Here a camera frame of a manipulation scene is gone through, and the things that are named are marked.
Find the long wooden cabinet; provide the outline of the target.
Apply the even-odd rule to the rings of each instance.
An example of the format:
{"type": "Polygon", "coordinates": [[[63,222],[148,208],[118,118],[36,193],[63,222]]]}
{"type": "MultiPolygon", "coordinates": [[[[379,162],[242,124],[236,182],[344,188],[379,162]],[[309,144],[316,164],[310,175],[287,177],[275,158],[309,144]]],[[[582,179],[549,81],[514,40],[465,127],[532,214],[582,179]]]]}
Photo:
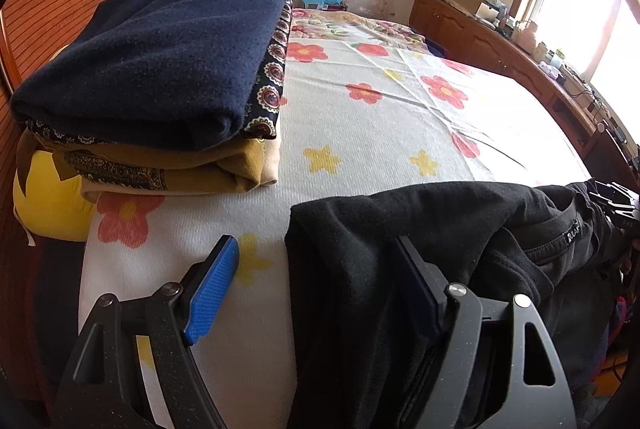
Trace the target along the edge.
{"type": "Polygon", "coordinates": [[[576,100],[533,59],[499,33],[443,0],[414,0],[409,25],[456,62],[509,77],[529,92],[565,132],[582,158],[611,146],[576,100]]]}

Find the mustard yellow folded cloth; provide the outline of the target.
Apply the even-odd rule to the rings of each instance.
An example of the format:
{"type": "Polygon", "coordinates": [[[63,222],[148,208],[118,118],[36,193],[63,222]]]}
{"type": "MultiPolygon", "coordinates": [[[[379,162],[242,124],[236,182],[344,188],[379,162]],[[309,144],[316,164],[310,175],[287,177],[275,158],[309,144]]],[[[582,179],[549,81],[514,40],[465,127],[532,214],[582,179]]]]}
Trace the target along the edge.
{"type": "Polygon", "coordinates": [[[63,144],[26,130],[18,142],[16,169],[24,186],[32,155],[42,150],[52,154],[62,181],[79,175],[100,183],[167,189],[166,170],[192,169],[230,157],[238,150],[247,152],[248,146],[243,140],[245,138],[236,136],[201,152],[175,152],[127,144],[63,144]]]}

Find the yellow pillow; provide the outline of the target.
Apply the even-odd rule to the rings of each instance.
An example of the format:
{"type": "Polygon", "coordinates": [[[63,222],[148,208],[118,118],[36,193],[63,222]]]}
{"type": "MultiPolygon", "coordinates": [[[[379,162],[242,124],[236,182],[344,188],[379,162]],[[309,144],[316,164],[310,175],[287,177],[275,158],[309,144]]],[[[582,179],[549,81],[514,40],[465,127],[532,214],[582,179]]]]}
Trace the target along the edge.
{"type": "Polygon", "coordinates": [[[50,152],[36,150],[21,186],[13,182],[13,212],[26,233],[29,246],[36,237],[58,241],[86,241],[96,206],[81,194],[81,177],[62,181],[50,152]]]}

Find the patterned dark folded cloth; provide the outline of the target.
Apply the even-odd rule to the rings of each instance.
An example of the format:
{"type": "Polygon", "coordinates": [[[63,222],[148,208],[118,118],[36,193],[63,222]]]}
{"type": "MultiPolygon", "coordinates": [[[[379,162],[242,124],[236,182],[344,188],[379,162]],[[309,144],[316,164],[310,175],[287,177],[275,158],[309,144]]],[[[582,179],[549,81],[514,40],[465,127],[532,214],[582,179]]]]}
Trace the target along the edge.
{"type": "Polygon", "coordinates": [[[201,152],[233,137],[276,137],[292,0],[192,10],[135,32],[88,25],[30,77],[13,111],[63,144],[201,152]]]}

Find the white flower fleece blanket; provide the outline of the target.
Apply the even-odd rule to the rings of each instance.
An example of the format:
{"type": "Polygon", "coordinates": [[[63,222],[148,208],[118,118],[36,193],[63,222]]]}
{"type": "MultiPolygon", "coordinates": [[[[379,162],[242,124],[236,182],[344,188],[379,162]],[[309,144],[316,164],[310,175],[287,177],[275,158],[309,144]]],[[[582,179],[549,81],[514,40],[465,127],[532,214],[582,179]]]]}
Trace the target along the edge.
{"type": "Polygon", "coordinates": [[[293,39],[280,112],[279,178],[245,194],[105,194],[82,268],[79,317],[103,293],[144,297],[205,259],[222,235],[240,263],[193,353],[231,428],[282,428],[296,387],[284,236],[294,204],[433,181],[528,186],[589,173],[518,82],[434,56],[293,39]]]}

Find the pink bottle on cabinet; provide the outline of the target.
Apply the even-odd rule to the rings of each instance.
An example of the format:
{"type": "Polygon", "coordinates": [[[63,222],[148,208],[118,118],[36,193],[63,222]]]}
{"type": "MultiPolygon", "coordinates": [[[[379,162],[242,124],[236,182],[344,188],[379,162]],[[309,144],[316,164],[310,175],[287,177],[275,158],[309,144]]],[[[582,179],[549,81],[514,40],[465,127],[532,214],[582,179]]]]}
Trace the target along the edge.
{"type": "Polygon", "coordinates": [[[537,30],[538,25],[533,20],[529,20],[523,28],[516,30],[515,44],[528,55],[533,55],[537,47],[537,30]]]}

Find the navy blue folded blanket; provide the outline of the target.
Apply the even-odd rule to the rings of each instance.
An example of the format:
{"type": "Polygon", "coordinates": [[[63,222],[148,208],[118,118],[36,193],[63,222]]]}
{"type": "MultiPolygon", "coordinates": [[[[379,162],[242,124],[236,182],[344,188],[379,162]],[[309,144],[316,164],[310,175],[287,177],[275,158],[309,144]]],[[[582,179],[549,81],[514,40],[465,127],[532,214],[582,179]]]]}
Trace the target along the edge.
{"type": "Polygon", "coordinates": [[[197,152],[238,134],[286,0],[105,0],[14,92],[64,140],[197,152]]]}

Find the cardboard box on cabinet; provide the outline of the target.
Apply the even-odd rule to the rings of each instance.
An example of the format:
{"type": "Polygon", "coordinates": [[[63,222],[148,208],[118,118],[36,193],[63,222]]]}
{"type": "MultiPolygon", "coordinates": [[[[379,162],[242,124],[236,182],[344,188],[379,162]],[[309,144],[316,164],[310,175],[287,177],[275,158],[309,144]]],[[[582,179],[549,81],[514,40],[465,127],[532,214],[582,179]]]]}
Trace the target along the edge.
{"type": "Polygon", "coordinates": [[[448,0],[451,5],[462,12],[493,22],[499,12],[483,0],[448,0]]]}

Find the floral rose bedspread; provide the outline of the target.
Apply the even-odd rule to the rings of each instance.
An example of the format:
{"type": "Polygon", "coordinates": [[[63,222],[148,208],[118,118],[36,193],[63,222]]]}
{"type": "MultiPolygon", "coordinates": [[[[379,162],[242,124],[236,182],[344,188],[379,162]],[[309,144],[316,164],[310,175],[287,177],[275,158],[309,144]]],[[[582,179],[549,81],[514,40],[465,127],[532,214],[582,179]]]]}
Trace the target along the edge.
{"type": "Polygon", "coordinates": [[[291,38],[375,44],[432,54],[425,38],[410,27],[398,22],[362,17],[351,12],[296,8],[293,11],[291,25],[291,38]]]}

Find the blue tissue box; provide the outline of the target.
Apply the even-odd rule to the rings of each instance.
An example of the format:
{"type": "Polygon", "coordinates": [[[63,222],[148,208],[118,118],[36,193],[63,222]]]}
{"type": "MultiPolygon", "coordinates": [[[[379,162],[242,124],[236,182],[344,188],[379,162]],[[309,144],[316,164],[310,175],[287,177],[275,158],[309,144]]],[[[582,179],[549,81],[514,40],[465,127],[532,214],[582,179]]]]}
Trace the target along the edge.
{"type": "Polygon", "coordinates": [[[344,11],[346,8],[343,0],[299,0],[305,8],[323,11],[344,11]]]}

